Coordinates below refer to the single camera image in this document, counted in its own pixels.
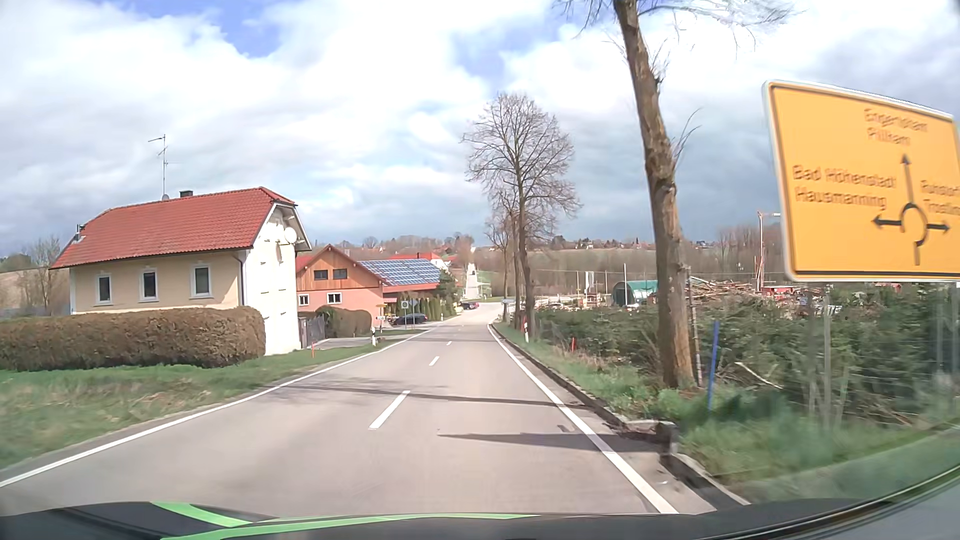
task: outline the yellow road sign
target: yellow road sign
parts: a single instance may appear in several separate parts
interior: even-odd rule
[[[781,81],[764,97],[793,280],[960,281],[960,143],[949,114]]]

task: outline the brown hedge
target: brown hedge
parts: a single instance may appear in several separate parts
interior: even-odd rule
[[[222,367],[263,356],[265,350],[263,317],[253,307],[85,313],[0,325],[0,369],[16,371]]]

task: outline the window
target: window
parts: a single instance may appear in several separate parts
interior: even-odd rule
[[[210,267],[206,264],[197,264],[193,267],[193,273],[190,274],[191,298],[210,298],[213,296],[211,290]]]
[[[156,302],[156,270],[144,269],[140,273],[140,302]]]
[[[113,282],[110,274],[97,276],[97,302],[96,304],[113,303]]]

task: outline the blue pole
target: blue pole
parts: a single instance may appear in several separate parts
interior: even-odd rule
[[[720,321],[713,321],[713,353],[710,355],[710,379],[707,385],[707,411],[713,403],[713,374],[717,370],[717,340],[720,337]]]

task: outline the cloud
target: cloud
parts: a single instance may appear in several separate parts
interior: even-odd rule
[[[503,88],[560,117],[585,206],[568,235],[649,237],[642,149],[615,28],[562,27],[550,0],[270,3],[245,24],[276,48],[237,50],[215,11],[147,15],[82,0],[0,7],[0,253],[66,238],[108,207],[167,191],[267,185],[308,232],[480,236],[486,201],[464,182],[460,134]],[[712,235],[777,203],[760,84],[811,79],[960,110],[960,17],[946,0],[819,2],[756,51],[705,21],[644,28],[669,52],[661,100],[672,135],[701,127],[682,162],[684,230]],[[538,29],[536,38],[517,33]],[[464,51],[497,65],[465,67]]]
[[[650,48],[668,61],[660,96],[668,133],[679,136],[688,120],[698,127],[678,170],[690,237],[713,237],[719,226],[779,205],[760,93],[767,80],[847,86],[960,110],[960,71],[951,68],[960,65],[960,17],[946,0],[911,10],[892,0],[802,7],[775,32],[757,36],[756,48],[750,36],[703,19],[680,19],[679,31],[669,19],[644,26]],[[613,44],[616,29],[579,30],[570,25],[556,42],[506,54],[510,87],[555,112],[574,139],[570,176],[585,206],[568,227],[650,237],[642,143],[626,63]]]

